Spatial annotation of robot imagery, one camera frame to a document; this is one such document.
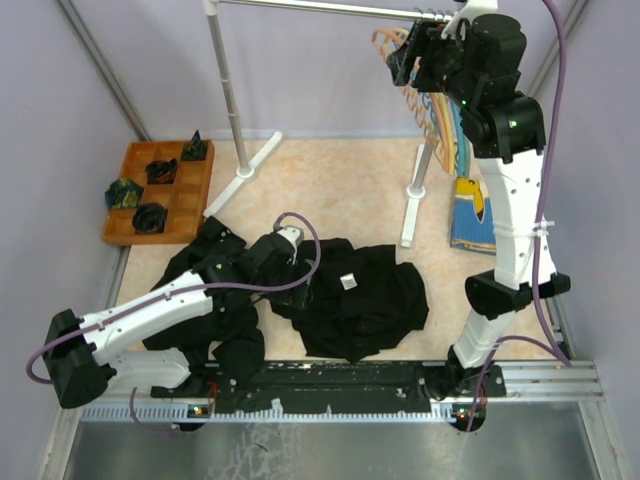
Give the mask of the orange hanger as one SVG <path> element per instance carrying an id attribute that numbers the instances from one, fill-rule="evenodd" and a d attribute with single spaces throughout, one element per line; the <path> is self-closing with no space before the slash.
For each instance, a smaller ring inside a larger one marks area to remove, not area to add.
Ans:
<path id="1" fill-rule="evenodd" d="M 376 28 L 371 41 L 383 59 L 399 48 L 409 31 L 406 28 Z M 453 113 L 443 94 L 419 93 L 412 87 L 400 87 L 415 123 L 423 132 L 423 137 L 436 144 L 435 156 L 442 169 L 456 173 L 458 145 Z"/>

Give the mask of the green hanger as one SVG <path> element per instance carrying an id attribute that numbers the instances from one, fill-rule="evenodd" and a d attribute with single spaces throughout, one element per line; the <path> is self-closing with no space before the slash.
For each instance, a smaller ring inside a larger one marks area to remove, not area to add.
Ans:
<path id="1" fill-rule="evenodd" d="M 455 130 L 455 172 L 458 177 L 468 178 L 470 174 L 471 151 L 469 150 L 467 139 L 462 130 L 459 108 L 452 100 L 449 101 L 449 107 L 452 115 L 452 126 Z"/>

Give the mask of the black button-up shirt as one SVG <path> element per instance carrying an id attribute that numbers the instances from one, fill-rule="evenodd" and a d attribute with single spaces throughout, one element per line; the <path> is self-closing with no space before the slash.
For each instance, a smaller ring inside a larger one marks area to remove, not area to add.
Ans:
<path id="1" fill-rule="evenodd" d="M 143 340 L 149 351 L 175 349 L 186 361 L 187 373 L 171 386 L 154 385 L 156 397 L 199 394 L 210 360 L 235 379 L 250 379 L 265 360 L 264 335 L 251 290 L 224 285 L 249 282 L 243 271 L 247 243 L 214 217 L 172 257 L 155 285 L 178 291 L 177 303 L 191 300 L 171 317 L 169 326 Z"/>

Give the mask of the green floral folded cloth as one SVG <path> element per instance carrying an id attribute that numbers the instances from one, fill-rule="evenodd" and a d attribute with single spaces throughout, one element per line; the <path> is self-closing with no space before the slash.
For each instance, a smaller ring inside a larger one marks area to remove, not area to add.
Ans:
<path id="1" fill-rule="evenodd" d="M 127 177 L 112 182 L 104 192 L 105 202 L 109 210 L 136 209 L 140 204 L 144 188 Z"/>

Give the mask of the dark orange patterned cloth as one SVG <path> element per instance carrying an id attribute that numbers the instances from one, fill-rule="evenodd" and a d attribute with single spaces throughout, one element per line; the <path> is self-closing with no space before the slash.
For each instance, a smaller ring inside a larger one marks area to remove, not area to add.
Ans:
<path id="1" fill-rule="evenodd" d="M 177 174 L 178 160 L 154 160 L 145 167 L 149 185 L 173 184 Z"/>

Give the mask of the rolled black tie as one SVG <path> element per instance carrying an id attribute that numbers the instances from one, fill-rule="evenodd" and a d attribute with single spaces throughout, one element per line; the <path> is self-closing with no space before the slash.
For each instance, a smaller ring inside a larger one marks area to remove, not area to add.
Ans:
<path id="1" fill-rule="evenodd" d="M 141 205 L 132 218 L 132 226 L 137 234 L 163 233 L 168 210 L 161 204 L 152 202 Z"/>

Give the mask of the dark green pointed cloth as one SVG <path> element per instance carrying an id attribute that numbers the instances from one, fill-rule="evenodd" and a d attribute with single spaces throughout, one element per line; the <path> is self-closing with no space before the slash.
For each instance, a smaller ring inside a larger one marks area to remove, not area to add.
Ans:
<path id="1" fill-rule="evenodd" d="M 200 131 L 196 130 L 191 139 L 183 147 L 181 160 L 204 161 L 206 159 L 207 150 L 207 142 L 201 138 Z"/>

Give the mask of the yellow hanger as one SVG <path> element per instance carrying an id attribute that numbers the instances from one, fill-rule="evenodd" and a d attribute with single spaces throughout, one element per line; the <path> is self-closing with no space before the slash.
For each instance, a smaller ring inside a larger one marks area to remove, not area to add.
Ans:
<path id="1" fill-rule="evenodd" d="M 443 94 L 419 93 L 411 87 L 401 87 L 409 110 L 414 113 L 414 120 L 428 139 L 435 136 L 440 146 L 436 148 L 436 158 L 443 170 L 454 175 L 455 172 L 455 132 L 452 126 L 452 115 L 448 101 Z"/>

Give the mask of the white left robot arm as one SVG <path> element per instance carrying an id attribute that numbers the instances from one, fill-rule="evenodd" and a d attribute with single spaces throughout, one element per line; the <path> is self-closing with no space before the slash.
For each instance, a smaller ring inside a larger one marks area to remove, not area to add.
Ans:
<path id="1" fill-rule="evenodd" d="M 159 284 L 120 306 L 50 321 L 38 353 L 63 409 L 85 406 L 114 387 L 201 394 L 214 355 L 236 381 L 264 360 L 252 298 L 289 300 L 308 285 L 303 231 L 278 227 L 253 245 L 230 232 L 196 239 L 171 259 Z"/>

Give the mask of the blue yellow folded shirt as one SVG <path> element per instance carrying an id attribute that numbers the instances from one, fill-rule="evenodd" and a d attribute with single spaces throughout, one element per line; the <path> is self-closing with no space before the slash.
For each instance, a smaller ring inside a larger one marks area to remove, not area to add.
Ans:
<path id="1" fill-rule="evenodd" d="M 454 249 L 496 255 L 492 205 L 483 180 L 456 179 L 449 245 Z"/>

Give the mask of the white clothes rack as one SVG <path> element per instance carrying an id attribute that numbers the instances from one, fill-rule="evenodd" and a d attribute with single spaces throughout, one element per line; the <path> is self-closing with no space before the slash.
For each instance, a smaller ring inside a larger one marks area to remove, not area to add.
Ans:
<path id="1" fill-rule="evenodd" d="M 367 18 L 386 18 L 396 20 L 443 20 L 449 21 L 453 15 L 450 13 L 438 13 L 435 11 L 409 12 L 391 8 L 368 7 L 344 3 L 331 3 L 321 1 L 248 1 L 248 6 L 262 6 L 289 10 L 312 11 L 329 14 L 350 15 Z M 230 122 L 232 139 L 235 144 L 239 166 L 236 175 L 229 185 L 220 193 L 213 202 L 204 210 L 206 217 L 218 214 L 222 208 L 237 194 L 237 192 L 249 181 L 253 180 L 261 165 L 273 154 L 283 140 L 283 133 L 276 131 L 265 145 L 251 158 L 247 156 L 244 145 L 240 115 L 233 91 L 230 70 L 224 49 L 223 37 L 219 22 L 219 3 L 217 1 L 205 1 L 203 8 L 207 17 L 211 41 L 213 43 L 217 66 L 220 73 L 220 81 L 226 102 L 227 115 Z M 427 150 L 436 152 L 436 144 L 429 143 L 426 139 L 419 146 L 414 171 L 410 184 L 406 188 L 408 195 L 406 211 L 403 220 L 400 245 L 403 248 L 411 246 L 416 229 L 420 203 L 426 196 L 424 180 L 430 155 Z"/>

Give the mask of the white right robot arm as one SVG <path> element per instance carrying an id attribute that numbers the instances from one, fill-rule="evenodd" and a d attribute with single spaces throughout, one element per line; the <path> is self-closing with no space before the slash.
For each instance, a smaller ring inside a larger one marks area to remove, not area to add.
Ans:
<path id="1" fill-rule="evenodd" d="M 492 207 L 496 266 L 465 281 L 471 310 L 430 389 L 438 397 L 473 393 L 516 313 L 570 288 L 538 213 L 550 154 L 539 103 L 517 89 L 526 45 L 517 20 L 467 4 L 449 21 L 416 21 L 386 60 L 395 85 L 442 93 L 459 107 Z"/>

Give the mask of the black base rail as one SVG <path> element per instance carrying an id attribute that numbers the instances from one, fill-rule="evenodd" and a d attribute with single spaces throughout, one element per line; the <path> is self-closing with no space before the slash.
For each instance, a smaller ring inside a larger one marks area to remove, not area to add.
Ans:
<path id="1" fill-rule="evenodd" d="M 241 381 L 211 363 L 204 390 L 217 387 L 218 413 L 429 413 L 435 402 L 471 398 L 480 371 L 460 370 L 442 361 L 269 361 Z"/>

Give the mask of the black t-shirt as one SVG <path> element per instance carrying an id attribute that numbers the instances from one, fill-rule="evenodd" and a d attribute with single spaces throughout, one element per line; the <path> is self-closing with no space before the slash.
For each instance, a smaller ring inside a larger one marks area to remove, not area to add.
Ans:
<path id="1" fill-rule="evenodd" d="M 396 262 L 396 247 L 354 247 L 344 238 L 322 240 L 321 259 L 305 299 L 296 292 L 273 313 L 291 321 L 306 353 L 351 363 L 393 349 L 424 328 L 429 306 L 414 264 Z"/>

